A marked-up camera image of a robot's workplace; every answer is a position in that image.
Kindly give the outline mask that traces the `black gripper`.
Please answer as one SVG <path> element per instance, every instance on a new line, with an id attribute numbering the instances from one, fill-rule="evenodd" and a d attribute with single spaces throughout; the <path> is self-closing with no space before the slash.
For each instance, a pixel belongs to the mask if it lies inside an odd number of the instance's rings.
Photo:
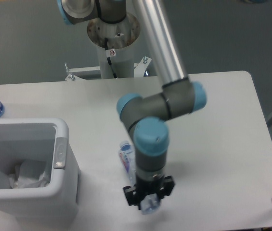
<path id="1" fill-rule="evenodd" d="M 123 192 L 129 206 L 136 206 L 139 210 L 158 210 L 161 199 L 170 196 L 174 187 L 172 176 L 146 181 L 136 175 L 136 184 L 123 187 Z"/>

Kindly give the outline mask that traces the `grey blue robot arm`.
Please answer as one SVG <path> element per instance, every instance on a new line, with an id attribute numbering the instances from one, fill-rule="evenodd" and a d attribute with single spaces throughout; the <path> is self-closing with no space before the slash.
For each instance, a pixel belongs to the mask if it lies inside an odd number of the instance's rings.
<path id="1" fill-rule="evenodd" d="M 124 0 L 60 0 L 57 5 L 66 24 L 88 22 L 102 78 L 132 77 L 131 47 L 141 32 L 146 35 L 162 91 L 146 98 L 126 94 L 117 102 L 117 113 L 135 148 L 135 169 L 124 195 L 143 214 L 153 213 L 175 186 L 172 176 L 164 173 L 169 146 L 166 121 L 202 109 L 207 103 L 205 90 L 189 80 L 162 1 L 135 0 L 136 15 L 127 12 Z"/>

